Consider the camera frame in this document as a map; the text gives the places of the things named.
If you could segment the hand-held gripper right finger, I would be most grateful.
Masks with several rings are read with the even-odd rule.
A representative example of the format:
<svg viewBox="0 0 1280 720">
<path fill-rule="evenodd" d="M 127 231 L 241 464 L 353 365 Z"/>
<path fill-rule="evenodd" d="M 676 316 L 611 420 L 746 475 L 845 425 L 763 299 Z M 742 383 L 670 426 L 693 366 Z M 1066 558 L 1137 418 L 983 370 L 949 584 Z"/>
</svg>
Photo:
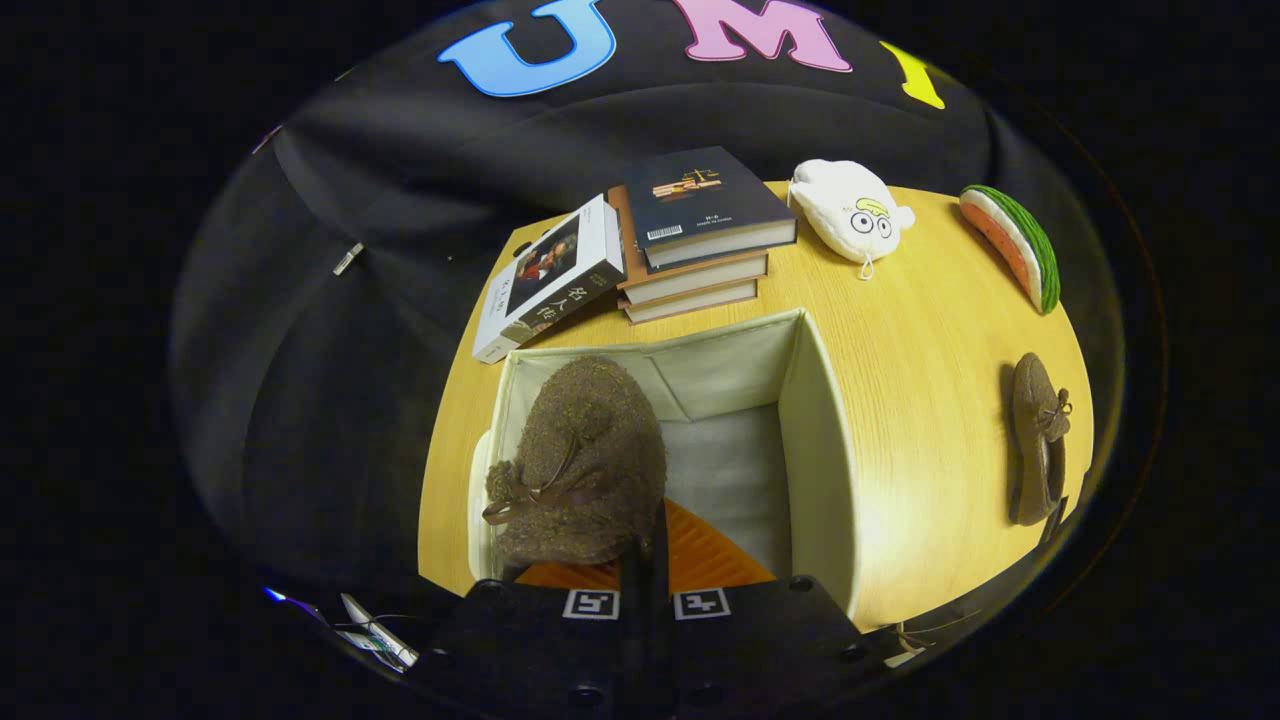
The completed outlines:
<svg viewBox="0 0 1280 720">
<path fill-rule="evenodd" d="M 664 711 L 829 711 L 870 687 L 870 643 L 813 577 L 774 577 L 663 503 L 646 676 Z"/>
</svg>

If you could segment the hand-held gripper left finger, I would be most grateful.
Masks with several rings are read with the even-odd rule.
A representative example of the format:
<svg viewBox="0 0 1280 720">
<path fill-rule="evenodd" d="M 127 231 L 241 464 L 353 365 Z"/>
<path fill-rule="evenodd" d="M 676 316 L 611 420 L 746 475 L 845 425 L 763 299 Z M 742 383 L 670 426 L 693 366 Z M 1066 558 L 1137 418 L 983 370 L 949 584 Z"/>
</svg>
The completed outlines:
<svg viewBox="0 0 1280 720">
<path fill-rule="evenodd" d="M 645 682 L 646 560 L 620 591 L 476 583 L 435 629 L 415 685 L 463 714 L 626 714 Z"/>
</svg>

